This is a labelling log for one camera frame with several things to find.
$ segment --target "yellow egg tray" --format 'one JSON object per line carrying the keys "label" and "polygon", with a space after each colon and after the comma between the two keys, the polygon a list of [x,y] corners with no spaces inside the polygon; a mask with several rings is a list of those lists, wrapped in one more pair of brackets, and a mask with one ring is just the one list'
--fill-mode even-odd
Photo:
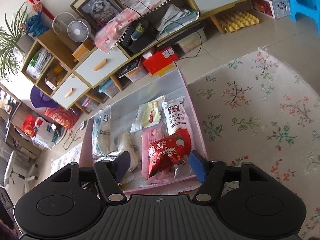
{"label": "yellow egg tray", "polygon": [[253,16],[252,14],[248,12],[239,11],[223,15],[219,19],[219,22],[227,33],[232,33],[237,30],[240,30],[243,27],[252,26],[260,23],[259,19]]}

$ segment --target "red snack bag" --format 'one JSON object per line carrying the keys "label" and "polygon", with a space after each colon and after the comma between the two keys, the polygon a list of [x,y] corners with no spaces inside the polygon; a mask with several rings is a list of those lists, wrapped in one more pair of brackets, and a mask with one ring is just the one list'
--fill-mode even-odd
{"label": "red snack bag", "polygon": [[149,145],[148,178],[157,172],[174,166],[191,151],[191,139],[187,129],[178,129],[174,134]]}

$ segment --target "blue plastic stool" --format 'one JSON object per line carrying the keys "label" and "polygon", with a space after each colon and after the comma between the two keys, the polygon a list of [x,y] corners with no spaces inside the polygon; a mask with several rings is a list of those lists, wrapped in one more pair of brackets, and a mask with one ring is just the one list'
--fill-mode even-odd
{"label": "blue plastic stool", "polygon": [[317,23],[318,33],[320,34],[320,0],[290,0],[290,19],[296,21],[296,14],[301,13]]}

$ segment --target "pink fringed cloth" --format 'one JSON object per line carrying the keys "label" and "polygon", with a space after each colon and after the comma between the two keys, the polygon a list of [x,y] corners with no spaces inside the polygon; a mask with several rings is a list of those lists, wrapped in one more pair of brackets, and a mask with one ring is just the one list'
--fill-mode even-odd
{"label": "pink fringed cloth", "polygon": [[[150,10],[156,8],[167,0],[141,0]],[[132,9],[141,15],[147,14],[150,10],[142,3],[136,2]],[[131,22],[140,18],[135,11],[126,8],[116,17],[110,20],[97,34],[94,39],[96,46],[104,52],[109,52],[124,34]]]}

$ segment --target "yellow snack package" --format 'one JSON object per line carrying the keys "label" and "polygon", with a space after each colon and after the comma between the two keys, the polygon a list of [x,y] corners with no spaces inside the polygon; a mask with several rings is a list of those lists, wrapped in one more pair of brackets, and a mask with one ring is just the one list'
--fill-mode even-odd
{"label": "yellow snack package", "polygon": [[162,103],[164,96],[139,106],[138,113],[133,121],[130,133],[158,124],[161,120]]}

